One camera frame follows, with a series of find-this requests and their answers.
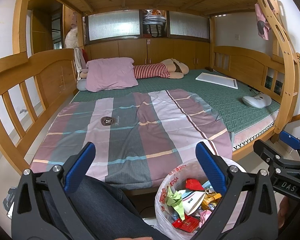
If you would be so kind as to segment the white trash bin bag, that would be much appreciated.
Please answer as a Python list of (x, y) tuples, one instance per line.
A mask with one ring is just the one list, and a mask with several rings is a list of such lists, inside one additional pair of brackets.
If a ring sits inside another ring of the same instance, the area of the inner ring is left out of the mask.
[(184, 189), (187, 178), (198, 179), (202, 183), (208, 181), (198, 160), (192, 159), (172, 170), (162, 181), (155, 196), (154, 205), (157, 220), (155, 228), (170, 239), (191, 239), (194, 236), (193, 232), (189, 233), (173, 227), (175, 210), (167, 205), (168, 189), (170, 187), (175, 190)]

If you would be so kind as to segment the red snack bag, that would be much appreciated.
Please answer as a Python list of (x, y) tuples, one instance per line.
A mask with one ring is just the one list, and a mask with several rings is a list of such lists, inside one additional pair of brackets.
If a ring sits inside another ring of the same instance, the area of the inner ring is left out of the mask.
[(185, 187), (187, 190), (190, 190), (190, 191), (203, 191), (204, 190), (200, 181), (198, 181), (197, 179), (193, 179), (193, 178), (186, 179)]

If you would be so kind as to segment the yellow snack wrapper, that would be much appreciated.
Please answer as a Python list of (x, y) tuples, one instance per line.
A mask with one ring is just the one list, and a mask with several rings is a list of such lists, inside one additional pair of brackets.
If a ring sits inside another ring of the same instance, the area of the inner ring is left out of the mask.
[(205, 190), (204, 198), (201, 203), (202, 209), (213, 211), (216, 208), (219, 201), (221, 200), (221, 198), (222, 195), (220, 193), (211, 190)]

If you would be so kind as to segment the white paper carton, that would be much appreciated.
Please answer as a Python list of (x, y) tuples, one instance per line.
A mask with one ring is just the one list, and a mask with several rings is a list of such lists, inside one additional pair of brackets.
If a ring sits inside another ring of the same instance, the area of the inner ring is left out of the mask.
[(193, 214), (200, 206), (204, 199), (204, 191), (191, 191), (188, 189), (179, 190), (181, 194), (184, 212), (187, 216)]

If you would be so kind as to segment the green crumpled paper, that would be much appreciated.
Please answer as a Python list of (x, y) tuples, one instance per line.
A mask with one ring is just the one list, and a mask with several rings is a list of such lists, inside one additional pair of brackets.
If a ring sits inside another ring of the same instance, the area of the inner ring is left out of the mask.
[(181, 220), (185, 219), (181, 193), (177, 191), (173, 186), (168, 187), (166, 204), (175, 210)]

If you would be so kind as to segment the white round device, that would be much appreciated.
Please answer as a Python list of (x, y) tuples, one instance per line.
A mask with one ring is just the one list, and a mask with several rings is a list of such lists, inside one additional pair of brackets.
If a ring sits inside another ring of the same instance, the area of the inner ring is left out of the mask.
[(257, 94), (255, 96), (243, 96), (242, 101), (250, 108), (262, 109), (271, 105), (272, 99), (267, 94)]

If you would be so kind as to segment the person's leg in jeans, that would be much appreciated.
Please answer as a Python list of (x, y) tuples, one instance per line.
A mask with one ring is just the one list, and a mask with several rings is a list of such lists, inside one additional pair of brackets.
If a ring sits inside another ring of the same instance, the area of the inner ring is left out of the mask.
[(98, 239), (168, 239), (145, 223), (121, 189), (86, 176), (70, 200)]

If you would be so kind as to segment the red cigarette box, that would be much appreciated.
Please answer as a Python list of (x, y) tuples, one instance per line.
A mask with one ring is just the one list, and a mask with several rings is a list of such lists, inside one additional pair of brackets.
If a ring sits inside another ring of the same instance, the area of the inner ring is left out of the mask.
[(172, 226), (176, 229), (180, 229), (182, 231), (192, 233), (196, 230), (199, 226), (200, 221), (197, 218), (192, 216), (185, 215), (185, 219), (181, 220), (178, 218), (172, 223)]

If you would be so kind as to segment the pink striped quilt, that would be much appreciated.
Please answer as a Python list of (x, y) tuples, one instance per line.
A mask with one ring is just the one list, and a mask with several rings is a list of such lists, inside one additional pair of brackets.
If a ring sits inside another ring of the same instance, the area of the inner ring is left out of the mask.
[(70, 103), (50, 126), (31, 168), (44, 172), (62, 165), (88, 142), (96, 155), (87, 175), (124, 190), (159, 186), (196, 157), (199, 142), (213, 154), (232, 157), (218, 112), (199, 95), (175, 89)]

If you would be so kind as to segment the green bed mat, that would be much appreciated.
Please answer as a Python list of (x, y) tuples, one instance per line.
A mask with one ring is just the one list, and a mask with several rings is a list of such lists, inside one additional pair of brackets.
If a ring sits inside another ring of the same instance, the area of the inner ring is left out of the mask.
[(160, 77), (138, 80), (138, 85), (125, 89), (103, 90), (100, 92), (80, 91), (74, 97), (74, 102), (88, 102), (102, 98), (118, 98), (130, 93), (149, 93), (160, 90), (183, 89), (196, 93), (222, 117), (228, 131), (238, 133), (253, 126), (262, 119), (276, 113), (280, 104), (272, 101), (271, 105), (263, 109), (253, 109), (246, 106), (242, 97), (255, 96), (256, 90), (238, 82), (238, 88), (232, 89), (213, 83), (196, 80), (203, 72), (202, 69), (191, 70), (182, 79), (163, 79)]

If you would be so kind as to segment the light blue small pillow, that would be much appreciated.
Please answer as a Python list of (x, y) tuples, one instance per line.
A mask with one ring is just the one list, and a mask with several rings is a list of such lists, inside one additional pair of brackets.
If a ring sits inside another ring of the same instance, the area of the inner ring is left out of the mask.
[(79, 91), (87, 91), (86, 85), (87, 85), (86, 79), (80, 79), (77, 81), (77, 89)]

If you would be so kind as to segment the white flat board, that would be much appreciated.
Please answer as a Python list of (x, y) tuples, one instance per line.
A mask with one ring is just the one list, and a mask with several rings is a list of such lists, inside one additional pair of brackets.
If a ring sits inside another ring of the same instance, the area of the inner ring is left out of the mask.
[(228, 88), (238, 89), (236, 79), (226, 77), (226, 76), (220, 76), (220, 75), (209, 74), (209, 73), (201, 73), (196, 77), (196, 80), (207, 82), (207, 83), (213, 83), (215, 85), (220, 85)]

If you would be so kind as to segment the pink pillow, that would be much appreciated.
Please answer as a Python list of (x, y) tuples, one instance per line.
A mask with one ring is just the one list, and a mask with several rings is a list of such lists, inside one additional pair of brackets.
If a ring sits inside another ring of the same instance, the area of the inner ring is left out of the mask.
[(99, 92), (137, 86), (133, 63), (134, 60), (129, 57), (88, 61), (86, 89), (90, 92)]

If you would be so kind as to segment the striped plush doll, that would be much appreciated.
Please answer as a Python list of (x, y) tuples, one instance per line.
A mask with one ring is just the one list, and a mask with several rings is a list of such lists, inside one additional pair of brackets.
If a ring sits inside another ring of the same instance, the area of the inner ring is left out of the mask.
[(160, 63), (134, 66), (134, 75), (136, 79), (153, 77), (182, 79), (188, 73), (188, 66), (176, 59), (166, 59)]

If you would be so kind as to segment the wooden bed frame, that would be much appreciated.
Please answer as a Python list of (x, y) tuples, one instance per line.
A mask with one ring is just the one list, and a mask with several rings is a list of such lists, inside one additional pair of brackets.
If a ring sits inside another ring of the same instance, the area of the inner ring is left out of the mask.
[[(30, 0), (16, 0), (13, 28), (13, 53), (0, 59), (0, 98), (19, 135), (13, 143), (0, 120), (0, 152), (18, 172), (29, 168), (25, 155), (39, 132), (76, 90), (71, 49), (48, 50), (27, 55), (26, 14)], [(274, 34), (273, 54), (263, 55), (262, 70), (244, 68), (242, 56), (255, 59), (257, 53), (243, 48), (216, 46), (215, 31), (210, 31), (210, 54), (229, 56), (223, 74), (235, 77), (268, 94), (280, 103), (274, 126), (262, 138), (274, 139), (293, 118), (300, 88), (300, 54), (284, 28), (277, 0), (56, 0), (77, 12), (82, 19), (96, 13), (122, 9), (159, 9), (208, 16), (251, 11), (258, 3)]]

